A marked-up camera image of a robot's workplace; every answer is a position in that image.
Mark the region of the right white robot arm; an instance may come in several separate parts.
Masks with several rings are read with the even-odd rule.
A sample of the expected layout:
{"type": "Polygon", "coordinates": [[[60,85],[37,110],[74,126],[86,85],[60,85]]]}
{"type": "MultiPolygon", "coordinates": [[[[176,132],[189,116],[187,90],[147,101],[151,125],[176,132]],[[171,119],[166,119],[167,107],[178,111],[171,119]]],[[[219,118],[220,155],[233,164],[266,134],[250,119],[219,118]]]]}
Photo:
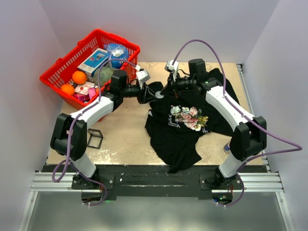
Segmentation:
{"type": "Polygon", "coordinates": [[[214,185],[226,189],[242,165],[266,148],[266,120],[243,109],[226,92],[225,80],[220,81],[206,71],[203,59],[189,61],[190,73],[187,77],[179,76],[179,63],[175,60],[167,61],[165,69],[169,72],[169,77],[161,91],[162,95],[180,96],[187,90],[193,90],[204,96],[205,101],[213,106],[231,127],[231,153],[216,168],[214,174],[214,185]]]}

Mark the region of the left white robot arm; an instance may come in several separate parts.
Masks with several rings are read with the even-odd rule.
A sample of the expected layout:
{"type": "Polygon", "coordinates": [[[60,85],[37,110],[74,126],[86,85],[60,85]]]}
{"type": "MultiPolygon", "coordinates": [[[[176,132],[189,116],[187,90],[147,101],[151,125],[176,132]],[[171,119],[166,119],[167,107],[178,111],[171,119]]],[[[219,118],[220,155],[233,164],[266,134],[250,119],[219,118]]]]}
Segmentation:
{"type": "Polygon", "coordinates": [[[83,184],[94,189],[100,184],[97,167],[86,154],[88,129],[102,117],[115,111],[124,98],[137,98],[140,104],[148,103],[155,98],[146,81],[150,79],[144,69],[137,71],[137,83],[127,82],[127,73],[116,70],[103,93],[83,109],[67,114],[60,114],[55,123],[50,146],[58,154],[65,156],[64,169],[59,178],[52,174],[52,180],[59,182],[68,166],[76,169],[83,178],[83,184]]]}

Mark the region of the black printed t-shirt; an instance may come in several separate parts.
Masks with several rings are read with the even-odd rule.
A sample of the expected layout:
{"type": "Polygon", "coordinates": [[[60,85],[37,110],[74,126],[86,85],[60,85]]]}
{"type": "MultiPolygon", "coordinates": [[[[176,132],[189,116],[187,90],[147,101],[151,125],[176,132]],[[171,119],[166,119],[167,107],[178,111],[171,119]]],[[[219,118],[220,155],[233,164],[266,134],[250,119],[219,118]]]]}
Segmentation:
{"type": "Polygon", "coordinates": [[[226,119],[205,97],[193,90],[179,97],[165,96],[150,102],[145,129],[157,156],[177,173],[193,166],[202,158],[196,151],[198,139],[210,132],[232,136],[226,119]]]}

